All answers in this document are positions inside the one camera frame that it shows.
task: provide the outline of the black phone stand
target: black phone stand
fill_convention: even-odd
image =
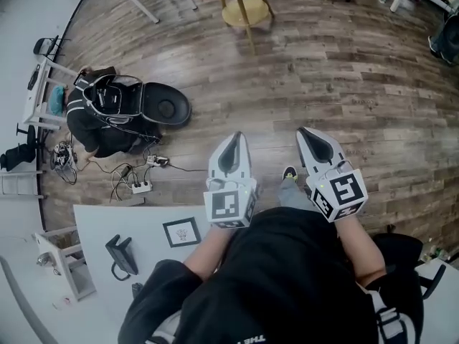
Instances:
[[[120,235],[117,234],[105,245],[105,247],[107,248],[113,260],[115,260],[112,264],[112,274],[117,280],[120,280],[122,282],[128,279],[131,276],[131,274],[137,275],[138,269],[137,269],[136,262],[126,250],[129,243],[132,241],[132,239],[129,237],[125,239],[123,242],[121,242],[120,244],[116,244],[119,239],[120,239]],[[116,265],[118,265],[118,267],[124,272],[127,272],[128,275],[124,278],[118,277],[115,274]]]

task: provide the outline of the gray pants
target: gray pants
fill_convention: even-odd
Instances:
[[[309,200],[306,193],[301,192],[293,178],[285,178],[280,184],[278,191],[278,198],[281,206],[288,206],[290,208],[319,211]]]

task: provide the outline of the black object on table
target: black object on table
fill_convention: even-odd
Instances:
[[[27,90],[32,90],[32,88],[34,87],[35,82],[37,81],[37,78],[38,78],[39,70],[40,70],[40,65],[38,64],[30,77],[29,84],[27,85]]]
[[[132,239],[129,237],[117,245],[119,239],[120,235],[117,234],[105,245],[105,247],[107,248],[113,260],[115,260],[111,268],[112,274],[117,280],[122,282],[128,279],[131,274],[137,275],[138,269],[136,262],[127,251],[128,245],[131,243]],[[116,265],[118,265],[121,270],[128,273],[124,278],[120,278],[115,274]]]

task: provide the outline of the plug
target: plug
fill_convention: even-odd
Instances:
[[[131,172],[132,167],[130,165],[127,165],[125,168],[123,168],[123,171],[121,172],[121,178],[125,178],[129,172]]]

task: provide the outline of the blue cloth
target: blue cloth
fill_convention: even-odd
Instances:
[[[49,110],[53,115],[62,116],[64,108],[64,87],[58,85],[52,89],[51,97],[49,98]]]

